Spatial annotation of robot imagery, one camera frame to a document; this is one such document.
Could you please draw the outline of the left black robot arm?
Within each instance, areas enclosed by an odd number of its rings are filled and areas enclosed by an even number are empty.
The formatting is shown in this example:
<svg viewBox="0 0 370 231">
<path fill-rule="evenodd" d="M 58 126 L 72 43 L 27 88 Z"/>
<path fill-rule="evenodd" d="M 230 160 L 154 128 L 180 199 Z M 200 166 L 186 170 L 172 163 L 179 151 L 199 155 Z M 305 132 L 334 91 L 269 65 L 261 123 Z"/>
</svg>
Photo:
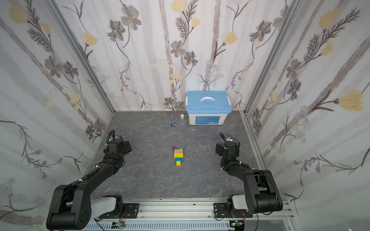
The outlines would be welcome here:
<svg viewBox="0 0 370 231">
<path fill-rule="evenodd" d="M 128 141 L 111 130 L 106 140 L 103 160 L 82 178 L 54 190 L 46 228 L 49 231 L 82 230 L 93 217 L 92 192 L 124 166 L 124 156 L 132 151 Z"/>
</svg>

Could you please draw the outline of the yellow rectangular block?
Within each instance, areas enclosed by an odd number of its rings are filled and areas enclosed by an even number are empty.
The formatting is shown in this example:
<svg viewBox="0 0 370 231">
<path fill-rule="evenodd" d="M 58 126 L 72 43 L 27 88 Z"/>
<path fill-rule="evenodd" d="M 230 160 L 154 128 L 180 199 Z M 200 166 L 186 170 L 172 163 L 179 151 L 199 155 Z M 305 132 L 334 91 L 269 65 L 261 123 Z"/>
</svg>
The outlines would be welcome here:
<svg viewBox="0 0 370 231">
<path fill-rule="evenodd" d="M 174 158 L 184 158 L 184 154 L 183 153 L 175 153 Z"/>
</svg>

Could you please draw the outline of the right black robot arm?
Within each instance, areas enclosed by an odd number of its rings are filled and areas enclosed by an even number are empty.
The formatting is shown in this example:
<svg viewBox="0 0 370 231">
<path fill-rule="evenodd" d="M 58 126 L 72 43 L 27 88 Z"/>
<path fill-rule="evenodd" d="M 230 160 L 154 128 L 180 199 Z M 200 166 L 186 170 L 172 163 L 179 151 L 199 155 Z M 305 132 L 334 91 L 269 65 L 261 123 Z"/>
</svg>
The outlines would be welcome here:
<svg viewBox="0 0 370 231">
<path fill-rule="evenodd" d="M 244 193 L 228 197 L 228 215 L 249 217 L 258 213 L 270 215 L 282 211 L 283 202 L 271 171 L 258 170 L 237 160 L 240 142 L 230 134 L 220 133 L 220 137 L 224 142 L 216 145 L 215 152 L 221 157 L 221 170 L 241 180 L 244 188 Z"/>
</svg>

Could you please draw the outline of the tan wooden rectangular block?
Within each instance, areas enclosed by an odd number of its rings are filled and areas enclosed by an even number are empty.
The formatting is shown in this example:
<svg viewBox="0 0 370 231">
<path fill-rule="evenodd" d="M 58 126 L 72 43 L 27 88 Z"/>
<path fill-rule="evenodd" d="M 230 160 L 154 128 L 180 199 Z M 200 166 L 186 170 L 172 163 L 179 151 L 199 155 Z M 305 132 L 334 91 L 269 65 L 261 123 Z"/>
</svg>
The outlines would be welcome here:
<svg viewBox="0 0 370 231">
<path fill-rule="evenodd" d="M 174 149 L 174 154 L 182 154 L 183 149 Z"/>
</svg>

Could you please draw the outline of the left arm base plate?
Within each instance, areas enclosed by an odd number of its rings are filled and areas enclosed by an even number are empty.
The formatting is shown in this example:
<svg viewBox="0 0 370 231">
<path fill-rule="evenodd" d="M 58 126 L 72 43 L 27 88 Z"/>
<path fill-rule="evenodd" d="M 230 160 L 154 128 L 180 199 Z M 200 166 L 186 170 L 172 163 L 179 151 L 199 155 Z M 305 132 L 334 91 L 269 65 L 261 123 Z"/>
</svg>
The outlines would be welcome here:
<svg viewBox="0 0 370 231">
<path fill-rule="evenodd" d="M 117 204 L 115 209 L 111 212 L 105 213 L 99 216 L 99 219 L 109 219 L 109 218 L 137 218 L 139 212 L 139 203 L 121 203 Z"/>
</svg>

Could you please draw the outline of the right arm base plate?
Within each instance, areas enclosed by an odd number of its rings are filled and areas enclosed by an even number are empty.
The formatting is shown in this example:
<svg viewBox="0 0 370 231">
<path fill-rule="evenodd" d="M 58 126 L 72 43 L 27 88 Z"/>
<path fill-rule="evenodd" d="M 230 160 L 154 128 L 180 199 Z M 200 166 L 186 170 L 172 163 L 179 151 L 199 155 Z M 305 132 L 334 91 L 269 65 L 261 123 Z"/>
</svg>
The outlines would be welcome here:
<svg viewBox="0 0 370 231">
<path fill-rule="evenodd" d="M 253 214 L 246 210 L 230 209 L 227 203 L 213 203 L 213 215 L 216 219 L 222 218 L 252 218 Z"/>
</svg>

